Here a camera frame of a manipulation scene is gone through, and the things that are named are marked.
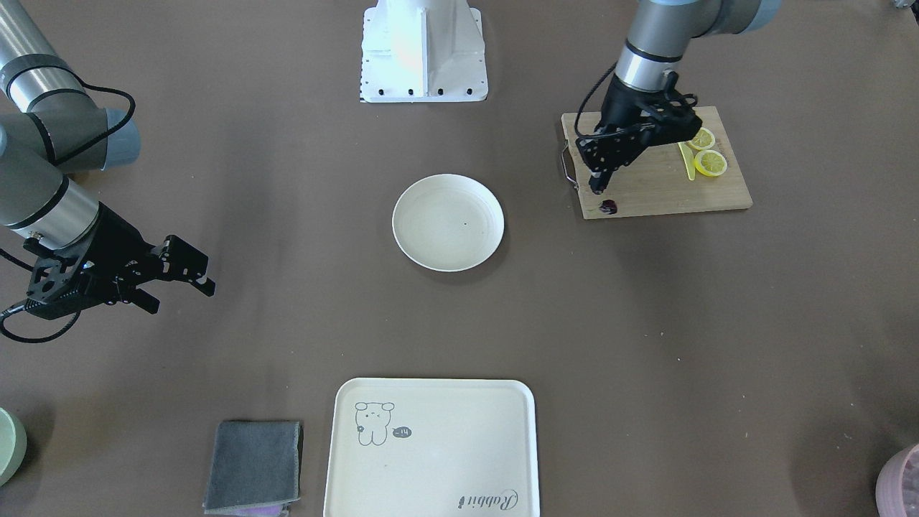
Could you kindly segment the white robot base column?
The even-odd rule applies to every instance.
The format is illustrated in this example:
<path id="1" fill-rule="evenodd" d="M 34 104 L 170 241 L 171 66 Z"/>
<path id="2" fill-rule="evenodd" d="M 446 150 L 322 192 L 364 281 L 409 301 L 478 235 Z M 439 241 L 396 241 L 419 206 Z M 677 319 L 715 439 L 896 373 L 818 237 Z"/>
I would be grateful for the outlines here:
<path id="1" fill-rule="evenodd" d="M 364 103 L 484 101 L 482 13 L 466 1 L 378 1 L 363 13 Z"/>

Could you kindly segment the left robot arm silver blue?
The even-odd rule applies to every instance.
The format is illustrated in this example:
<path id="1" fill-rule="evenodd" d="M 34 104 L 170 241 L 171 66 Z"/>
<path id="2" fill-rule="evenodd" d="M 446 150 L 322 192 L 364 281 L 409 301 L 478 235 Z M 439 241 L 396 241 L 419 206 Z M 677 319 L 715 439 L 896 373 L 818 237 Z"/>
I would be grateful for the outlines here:
<path id="1" fill-rule="evenodd" d="M 640 1 L 608 82 L 594 131 L 577 148 L 602 194 L 620 168 L 646 149 L 688 141 L 701 128 L 698 99 L 677 91 L 677 68 L 689 43 L 718 34 L 754 32 L 777 14 L 778 1 Z"/>

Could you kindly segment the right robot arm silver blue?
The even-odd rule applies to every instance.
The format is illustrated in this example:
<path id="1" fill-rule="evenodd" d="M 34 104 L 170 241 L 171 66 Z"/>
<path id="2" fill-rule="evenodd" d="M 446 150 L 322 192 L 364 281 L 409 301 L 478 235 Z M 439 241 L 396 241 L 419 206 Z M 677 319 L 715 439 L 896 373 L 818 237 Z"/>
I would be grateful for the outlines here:
<path id="1" fill-rule="evenodd" d="M 150 314 L 149 281 L 180 281 L 207 297 L 209 259 L 178 236 L 154 245 L 83 189 L 72 174 L 126 166 L 140 154 L 135 103 L 101 108 L 92 86 L 55 52 L 17 1 L 1 4 L 2 95 L 17 106 L 2 117 L 2 226 L 36 256 L 26 312 L 56 320 L 125 302 Z"/>

